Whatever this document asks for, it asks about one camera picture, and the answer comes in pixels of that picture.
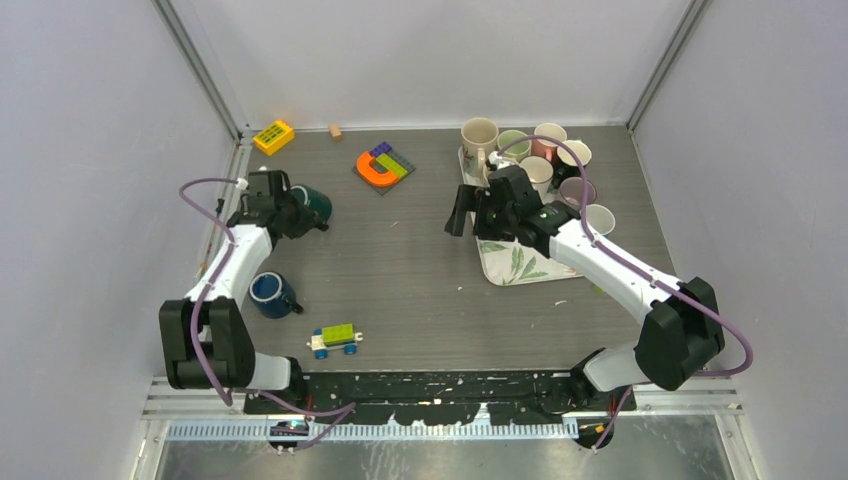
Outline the dark teal mug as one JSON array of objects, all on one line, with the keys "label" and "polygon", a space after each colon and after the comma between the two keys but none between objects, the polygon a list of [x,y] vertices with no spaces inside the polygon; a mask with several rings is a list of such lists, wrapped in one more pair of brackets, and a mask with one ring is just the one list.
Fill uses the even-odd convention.
[{"label": "dark teal mug", "polygon": [[323,224],[329,224],[333,206],[327,195],[303,184],[292,185],[291,192],[305,207],[316,212]]}]

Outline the beige floral mug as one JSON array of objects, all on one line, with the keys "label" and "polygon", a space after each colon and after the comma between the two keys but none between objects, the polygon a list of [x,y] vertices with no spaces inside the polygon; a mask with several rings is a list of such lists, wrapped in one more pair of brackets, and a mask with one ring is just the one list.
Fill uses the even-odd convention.
[{"label": "beige floral mug", "polygon": [[495,149],[499,128],[485,117],[469,119],[461,128],[463,165],[465,172],[473,177],[484,176],[485,161]]}]

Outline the light green mug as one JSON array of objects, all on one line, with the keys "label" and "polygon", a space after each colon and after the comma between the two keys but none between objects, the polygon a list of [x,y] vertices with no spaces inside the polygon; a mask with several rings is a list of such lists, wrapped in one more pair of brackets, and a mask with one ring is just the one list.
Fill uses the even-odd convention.
[{"label": "light green mug", "polygon": [[502,157],[508,158],[515,163],[520,163],[532,150],[532,140],[527,139],[527,134],[520,130],[505,130],[497,138],[496,146],[502,151]]}]

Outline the white mug black handle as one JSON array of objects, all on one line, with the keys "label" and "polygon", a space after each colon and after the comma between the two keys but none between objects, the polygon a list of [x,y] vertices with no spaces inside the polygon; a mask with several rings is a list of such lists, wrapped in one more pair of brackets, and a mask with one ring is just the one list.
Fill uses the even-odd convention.
[{"label": "white mug black handle", "polygon": [[554,176],[552,164],[539,156],[527,156],[519,166],[525,171],[534,190],[545,199]]}]

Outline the pink mug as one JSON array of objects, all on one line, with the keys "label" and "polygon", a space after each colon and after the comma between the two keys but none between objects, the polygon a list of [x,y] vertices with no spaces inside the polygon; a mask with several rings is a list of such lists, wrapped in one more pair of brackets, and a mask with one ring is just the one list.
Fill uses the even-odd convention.
[{"label": "pink mug", "polygon": [[560,143],[567,138],[567,131],[556,123],[542,123],[535,127],[533,134],[536,139],[532,141],[531,154],[542,157],[548,162],[557,158],[557,149]]}]

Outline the dark blue mug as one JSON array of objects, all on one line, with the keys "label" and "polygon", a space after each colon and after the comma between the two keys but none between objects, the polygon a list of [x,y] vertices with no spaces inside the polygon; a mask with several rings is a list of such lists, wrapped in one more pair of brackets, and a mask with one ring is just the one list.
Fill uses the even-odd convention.
[{"label": "dark blue mug", "polygon": [[289,314],[303,314],[292,285],[279,273],[258,273],[249,287],[249,297],[260,313],[269,319],[281,319]]}]

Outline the black faceted mug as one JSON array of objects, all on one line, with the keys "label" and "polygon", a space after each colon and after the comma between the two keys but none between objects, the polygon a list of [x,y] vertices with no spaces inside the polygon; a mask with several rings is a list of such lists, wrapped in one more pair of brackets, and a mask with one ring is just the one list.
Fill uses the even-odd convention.
[{"label": "black faceted mug", "polygon": [[[591,161],[591,149],[582,140],[566,140],[564,144],[578,157],[583,166],[586,166]],[[562,147],[557,148],[553,167],[554,176],[551,186],[554,189],[558,189],[565,179],[580,175],[580,170],[574,157]]]}]

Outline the mauve mug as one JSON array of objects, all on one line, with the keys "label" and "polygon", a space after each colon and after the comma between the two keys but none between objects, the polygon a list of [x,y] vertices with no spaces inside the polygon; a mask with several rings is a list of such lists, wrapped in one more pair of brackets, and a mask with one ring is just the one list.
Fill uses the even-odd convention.
[{"label": "mauve mug", "polygon": [[595,202],[597,190],[590,181],[585,181],[582,177],[570,177],[562,181],[555,193],[555,198],[579,210],[583,205]]}]

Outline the light blue mug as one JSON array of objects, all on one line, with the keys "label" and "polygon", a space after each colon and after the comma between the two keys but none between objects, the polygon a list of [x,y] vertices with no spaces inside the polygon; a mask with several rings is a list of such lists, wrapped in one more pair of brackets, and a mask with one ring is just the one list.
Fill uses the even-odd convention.
[{"label": "light blue mug", "polygon": [[616,227],[615,215],[600,204],[587,205],[585,218],[589,226],[603,236],[610,234]]}]

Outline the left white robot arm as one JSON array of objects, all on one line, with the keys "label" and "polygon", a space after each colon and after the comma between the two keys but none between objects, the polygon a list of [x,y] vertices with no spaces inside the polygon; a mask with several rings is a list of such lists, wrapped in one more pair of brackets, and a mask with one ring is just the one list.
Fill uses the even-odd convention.
[{"label": "left white robot arm", "polygon": [[166,377],[174,389],[214,389],[224,401],[233,390],[268,391],[273,406],[293,414],[307,398],[302,368],[293,357],[255,350],[241,306],[280,239],[328,226],[292,194],[282,170],[254,171],[230,183],[243,205],[228,220],[188,196],[191,182],[179,189],[180,198],[219,227],[224,240],[201,279],[159,309]]}]

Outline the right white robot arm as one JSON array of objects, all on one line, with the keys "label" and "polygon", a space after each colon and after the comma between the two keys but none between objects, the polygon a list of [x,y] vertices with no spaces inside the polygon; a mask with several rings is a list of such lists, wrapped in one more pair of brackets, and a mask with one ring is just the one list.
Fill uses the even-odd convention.
[{"label": "right white robot arm", "polygon": [[715,309],[715,292],[707,282],[682,282],[652,269],[585,227],[568,204],[543,203],[521,168],[493,172],[486,187],[460,185],[446,233],[462,235],[468,214],[478,239],[516,240],[575,269],[640,325],[635,343],[601,349],[573,368],[570,392],[580,408],[598,409],[622,386],[653,383],[676,390],[723,350],[721,326],[693,305]]}]

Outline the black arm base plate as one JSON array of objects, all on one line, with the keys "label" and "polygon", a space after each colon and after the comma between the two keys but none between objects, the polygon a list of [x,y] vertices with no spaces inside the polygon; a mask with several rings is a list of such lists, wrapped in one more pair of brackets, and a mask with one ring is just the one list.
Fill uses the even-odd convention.
[{"label": "black arm base plate", "polygon": [[328,425],[351,405],[346,424],[466,425],[486,413],[495,426],[543,425],[571,412],[607,416],[618,406],[634,409],[624,393],[622,387],[599,393],[557,370],[311,372],[270,398],[252,395],[244,411],[286,414],[294,405],[319,413],[318,423]]}]

